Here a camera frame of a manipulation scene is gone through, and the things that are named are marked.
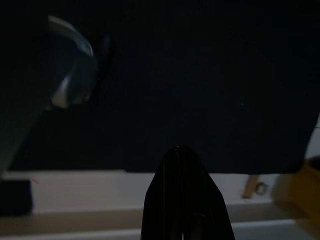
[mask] black garment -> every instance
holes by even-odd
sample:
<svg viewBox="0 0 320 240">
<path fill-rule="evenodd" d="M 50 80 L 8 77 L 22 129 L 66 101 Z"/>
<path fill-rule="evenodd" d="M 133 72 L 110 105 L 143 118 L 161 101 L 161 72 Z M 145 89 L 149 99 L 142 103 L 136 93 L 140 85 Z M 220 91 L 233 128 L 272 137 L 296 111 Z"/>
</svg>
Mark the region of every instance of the black garment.
<svg viewBox="0 0 320 240">
<path fill-rule="evenodd" d="M 11 169 L 155 172 L 177 145 L 194 149 L 211 173 L 301 167 L 320 111 L 315 8 L 201 0 L 77 6 L 81 14 L 73 7 L 58 16 L 87 33 L 108 28 L 117 44 L 100 102 L 45 112 Z"/>
</svg>

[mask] dark cloth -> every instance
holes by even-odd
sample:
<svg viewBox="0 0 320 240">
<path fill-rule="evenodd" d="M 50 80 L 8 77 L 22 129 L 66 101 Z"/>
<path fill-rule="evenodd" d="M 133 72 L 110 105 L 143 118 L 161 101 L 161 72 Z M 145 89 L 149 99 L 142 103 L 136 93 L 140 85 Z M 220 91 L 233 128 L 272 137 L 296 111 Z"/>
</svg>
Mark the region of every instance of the dark cloth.
<svg viewBox="0 0 320 240">
<path fill-rule="evenodd" d="M 124 0 L 77 7 L 56 12 L 86 34 L 108 29 L 116 42 L 99 101 L 44 112 L 12 170 L 155 172 L 177 145 L 194 149 L 211 173 L 300 169 L 320 111 L 312 6 Z"/>
</svg>

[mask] black fabric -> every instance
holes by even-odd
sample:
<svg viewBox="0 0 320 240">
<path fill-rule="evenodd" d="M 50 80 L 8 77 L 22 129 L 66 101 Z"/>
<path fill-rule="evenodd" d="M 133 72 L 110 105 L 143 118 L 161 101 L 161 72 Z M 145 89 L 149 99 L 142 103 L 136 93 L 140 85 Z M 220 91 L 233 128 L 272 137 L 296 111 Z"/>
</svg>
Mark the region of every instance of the black fabric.
<svg viewBox="0 0 320 240">
<path fill-rule="evenodd" d="M 144 1 L 57 7 L 116 54 L 100 102 L 44 112 L 11 169 L 155 172 L 187 145 L 208 172 L 294 173 L 320 111 L 319 21 L 300 2 Z"/>
<path fill-rule="evenodd" d="M 31 213 L 33 203 L 30 181 L 1 181 L 0 195 L 0 217 L 21 216 Z"/>
</svg>

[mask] white surface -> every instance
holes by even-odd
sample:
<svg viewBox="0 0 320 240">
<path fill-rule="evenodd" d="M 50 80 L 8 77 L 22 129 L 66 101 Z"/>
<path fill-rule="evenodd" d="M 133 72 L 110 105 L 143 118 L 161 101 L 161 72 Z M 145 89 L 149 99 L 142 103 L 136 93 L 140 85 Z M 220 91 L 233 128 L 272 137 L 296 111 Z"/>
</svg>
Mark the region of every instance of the white surface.
<svg viewBox="0 0 320 240">
<path fill-rule="evenodd" d="M 295 223 L 266 224 L 260 226 L 233 226 L 236 240 L 316 240 L 320 235 L 312 235 Z M 86 233 L 66 233 L 42 236 L 0 237 L 0 240 L 140 240 L 140 229 L 122 231 L 99 231 Z"/>
<path fill-rule="evenodd" d="M 121 171 L 38 171 L 7 172 L 4 179 L 29 179 L 32 182 L 33 212 L 59 213 L 141 209 L 152 173 Z M 261 175 L 259 181 L 269 186 L 265 195 L 253 194 L 242 199 L 248 176 L 245 174 L 211 174 L 226 204 L 270 203 L 274 198 L 287 201 L 290 175 Z"/>
<path fill-rule="evenodd" d="M 309 141 L 305 158 L 308 160 L 318 155 L 320 155 L 320 128 L 315 128 Z"/>
<path fill-rule="evenodd" d="M 320 236 L 292 203 L 227 205 L 227 210 L 237 240 L 291 239 L 286 238 L 291 232 L 294 239 Z M 142 209 L 0 217 L 0 240 L 134 240 L 140 238 L 141 223 Z"/>
</svg>

